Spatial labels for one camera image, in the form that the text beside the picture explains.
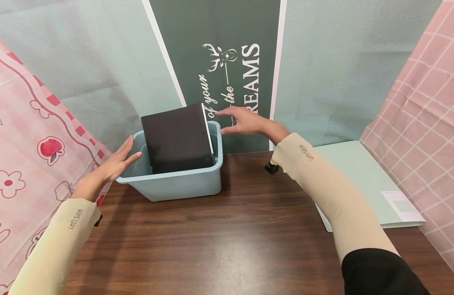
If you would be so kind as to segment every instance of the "arm sleeve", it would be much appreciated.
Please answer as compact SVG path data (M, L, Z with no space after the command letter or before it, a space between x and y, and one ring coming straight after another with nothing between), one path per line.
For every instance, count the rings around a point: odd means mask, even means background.
M101 212L84 199L63 202L19 272L10 295L57 295Z
M271 163L281 166L326 215L341 263L345 255L363 248L399 255L357 187L298 134L276 146Z

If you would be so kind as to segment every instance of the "black book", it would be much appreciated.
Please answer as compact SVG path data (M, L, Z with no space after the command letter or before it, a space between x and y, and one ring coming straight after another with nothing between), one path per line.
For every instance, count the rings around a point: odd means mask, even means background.
M211 137L202 103L141 117L153 174L211 167Z

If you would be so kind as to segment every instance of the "table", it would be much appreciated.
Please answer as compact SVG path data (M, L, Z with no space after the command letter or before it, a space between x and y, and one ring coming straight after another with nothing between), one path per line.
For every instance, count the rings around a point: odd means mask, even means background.
M224 156L215 196L150 202L114 183L64 294L343 294L332 233L270 152ZM432 294L454 274L416 227L386 233Z

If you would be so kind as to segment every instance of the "binder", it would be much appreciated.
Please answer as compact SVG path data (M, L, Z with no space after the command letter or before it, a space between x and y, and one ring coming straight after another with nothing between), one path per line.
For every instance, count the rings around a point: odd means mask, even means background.
M141 117L152 173L212 167L214 155L202 103Z
M341 170L367 199L381 227L414 227L425 219L359 141L314 148ZM316 205L328 232L332 226Z

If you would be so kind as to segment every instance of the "black clip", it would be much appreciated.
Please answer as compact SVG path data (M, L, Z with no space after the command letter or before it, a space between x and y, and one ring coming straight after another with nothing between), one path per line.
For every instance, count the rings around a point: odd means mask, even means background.
M96 223L94 224L95 227L98 227L99 226L99 222L101 221L102 219L102 214L101 214L101 217L99 217L99 220L96 221Z
M271 175L273 175L278 172L279 166L267 162L267 164L265 165L265 170L268 171L268 173L270 173Z

